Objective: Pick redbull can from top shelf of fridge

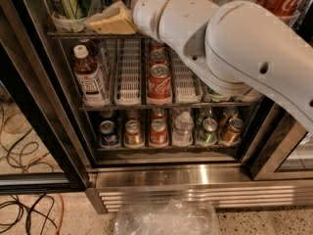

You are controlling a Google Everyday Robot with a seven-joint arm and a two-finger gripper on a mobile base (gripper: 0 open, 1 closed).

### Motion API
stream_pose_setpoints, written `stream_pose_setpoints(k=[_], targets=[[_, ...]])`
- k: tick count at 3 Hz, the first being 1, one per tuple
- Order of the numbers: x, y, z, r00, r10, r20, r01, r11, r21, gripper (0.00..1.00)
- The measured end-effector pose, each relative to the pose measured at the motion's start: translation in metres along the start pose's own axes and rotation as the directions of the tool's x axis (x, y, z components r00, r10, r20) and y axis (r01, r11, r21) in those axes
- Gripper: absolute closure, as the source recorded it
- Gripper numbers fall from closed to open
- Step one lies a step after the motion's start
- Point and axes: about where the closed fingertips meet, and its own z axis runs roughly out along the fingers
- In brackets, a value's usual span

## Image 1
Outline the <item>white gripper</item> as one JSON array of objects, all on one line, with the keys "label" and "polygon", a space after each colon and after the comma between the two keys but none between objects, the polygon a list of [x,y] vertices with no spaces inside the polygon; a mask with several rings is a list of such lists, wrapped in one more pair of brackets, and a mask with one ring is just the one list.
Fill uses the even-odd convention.
[{"label": "white gripper", "polygon": [[125,4],[118,1],[102,13],[88,18],[85,26],[100,34],[123,35],[134,34],[138,28],[143,34],[159,40],[159,21],[168,2],[169,0],[132,0],[131,15]]}]

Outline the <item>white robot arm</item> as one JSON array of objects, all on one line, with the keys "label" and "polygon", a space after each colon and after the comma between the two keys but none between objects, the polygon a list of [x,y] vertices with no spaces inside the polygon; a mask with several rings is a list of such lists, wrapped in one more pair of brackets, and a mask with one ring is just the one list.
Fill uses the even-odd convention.
[{"label": "white robot arm", "polygon": [[247,1],[132,0],[137,29],[173,49],[206,85],[236,96],[253,88],[313,130],[313,49]]}]

